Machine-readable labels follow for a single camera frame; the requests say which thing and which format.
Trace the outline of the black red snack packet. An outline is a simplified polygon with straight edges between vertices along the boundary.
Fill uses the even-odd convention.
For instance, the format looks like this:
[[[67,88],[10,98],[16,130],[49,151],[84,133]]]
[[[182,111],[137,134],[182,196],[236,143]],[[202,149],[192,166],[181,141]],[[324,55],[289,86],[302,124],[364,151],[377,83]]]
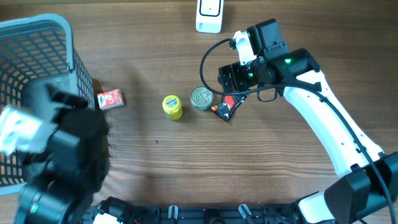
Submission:
[[[219,118],[228,122],[246,98],[247,95],[225,95],[220,104],[212,106],[210,110]]]

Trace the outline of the silver tin can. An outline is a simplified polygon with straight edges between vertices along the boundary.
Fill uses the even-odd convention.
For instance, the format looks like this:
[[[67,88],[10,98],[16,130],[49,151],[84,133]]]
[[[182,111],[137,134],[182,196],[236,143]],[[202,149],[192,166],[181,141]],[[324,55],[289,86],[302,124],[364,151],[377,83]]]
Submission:
[[[190,93],[190,102],[197,110],[208,110],[213,102],[213,93],[205,86],[195,87]]]

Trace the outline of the yellow capped bottle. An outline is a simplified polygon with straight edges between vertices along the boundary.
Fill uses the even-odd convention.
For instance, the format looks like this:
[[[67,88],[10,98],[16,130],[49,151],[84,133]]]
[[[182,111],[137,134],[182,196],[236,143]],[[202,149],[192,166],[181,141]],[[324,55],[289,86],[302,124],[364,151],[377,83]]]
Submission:
[[[166,117],[171,120],[178,120],[183,114],[182,102],[175,95],[166,96],[162,102],[162,108]]]

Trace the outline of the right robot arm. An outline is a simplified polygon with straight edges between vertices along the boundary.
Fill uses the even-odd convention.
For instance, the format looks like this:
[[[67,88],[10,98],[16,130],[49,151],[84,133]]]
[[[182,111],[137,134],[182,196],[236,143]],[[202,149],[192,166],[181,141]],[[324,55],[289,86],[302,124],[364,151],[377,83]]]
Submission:
[[[308,50],[289,50],[274,19],[237,31],[229,39],[236,63],[219,69],[219,83],[234,109],[250,93],[273,89],[305,119],[338,176],[326,190],[294,205],[299,223],[354,223],[397,200],[397,154],[386,154],[353,121],[333,94]]]

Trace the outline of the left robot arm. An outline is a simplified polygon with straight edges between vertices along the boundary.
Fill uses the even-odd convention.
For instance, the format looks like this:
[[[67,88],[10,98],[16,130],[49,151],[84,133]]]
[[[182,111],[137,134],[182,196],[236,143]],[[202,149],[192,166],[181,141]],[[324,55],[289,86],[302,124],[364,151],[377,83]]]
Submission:
[[[22,160],[27,182],[19,195],[15,223],[80,223],[109,171],[108,123],[88,100],[50,83],[42,84],[56,126],[43,152]]]

